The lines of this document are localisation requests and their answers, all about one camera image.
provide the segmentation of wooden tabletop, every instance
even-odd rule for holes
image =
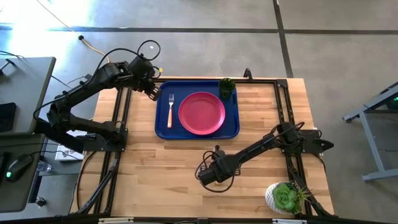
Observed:
[[[313,120],[304,80],[287,80],[296,123],[304,121],[303,129],[312,129]],[[258,141],[279,123],[272,85],[237,84],[236,89],[240,132],[233,139],[212,141],[166,141],[159,138],[154,131],[156,103],[145,94],[132,93],[126,124],[129,135],[119,166],[112,216],[291,217],[273,212],[264,198],[268,186],[289,180],[285,157],[278,149],[267,151],[242,165],[241,175],[222,194],[205,190],[194,176],[202,154],[212,150],[214,145],[220,145],[226,153],[238,152]],[[115,89],[101,91],[95,121],[111,120],[115,99]],[[80,205],[87,201],[98,185],[103,156],[104,153],[100,152],[93,156],[82,175]],[[303,154],[302,157],[308,188],[323,208],[333,213],[322,163],[311,154]],[[209,187],[220,190],[229,182],[227,180]],[[106,204],[108,188],[104,192],[102,207]]]

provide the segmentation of gray floor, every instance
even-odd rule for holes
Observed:
[[[0,49],[26,57],[56,57],[53,75],[64,82],[93,72],[100,55],[88,50],[71,32],[44,31],[43,27],[61,24],[35,1],[25,3],[29,5],[22,9],[18,6],[21,2],[9,1],[0,12],[0,22],[17,23],[13,30],[0,30]],[[42,2],[70,26],[277,28],[271,0]],[[398,29],[398,1],[394,0],[279,0],[279,4],[285,29]],[[115,47],[135,49],[143,40],[158,40],[162,53],[153,62],[164,68],[164,75],[240,77],[249,67],[256,77],[286,77],[278,34],[83,35],[105,52]],[[376,171],[376,165],[361,123],[345,124],[341,117],[397,81],[398,35],[287,34],[286,39],[294,77],[305,79],[315,124],[325,139],[335,143],[324,160],[336,214],[397,223],[398,178],[368,184],[362,181],[361,175]],[[132,57],[115,53],[111,59],[129,61]],[[45,101],[63,89],[52,80]],[[94,96],[74,113],[91,118],[95,103]],[[28,205],[21,213],[0,214],[0,219],[66,214],[75,179],[66,175],[44,178],[39,195],[49,201],[46,207],[39,210]]]

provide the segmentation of red plate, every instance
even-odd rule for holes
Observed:
[[[225,120],[225,108],[211,93],[199,92],[187,96],[178,110],[182,126],[193,134],[211,134]]]

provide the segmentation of fork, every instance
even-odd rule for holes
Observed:
[[[169,108],[169,121],[167,122],[167,127],[168,128],[172,127],[172,106],[173,106],[173,103],[174,103],[174,94],[170,93],[170,95],[169,95],[169,105],[170,105],[170,108]]]

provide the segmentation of potted plant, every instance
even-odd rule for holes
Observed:
[[[230,78],[223,78],[219,84],[218,88],[220,89],[220,97],[223,100],[227,100],[231,97],[232,92],[235,89],[235,82]]]
[[[274,212],[286,215],[300,213],[307,197],[307,192],[293,182],[272,184],[266,190],[267,205]]]

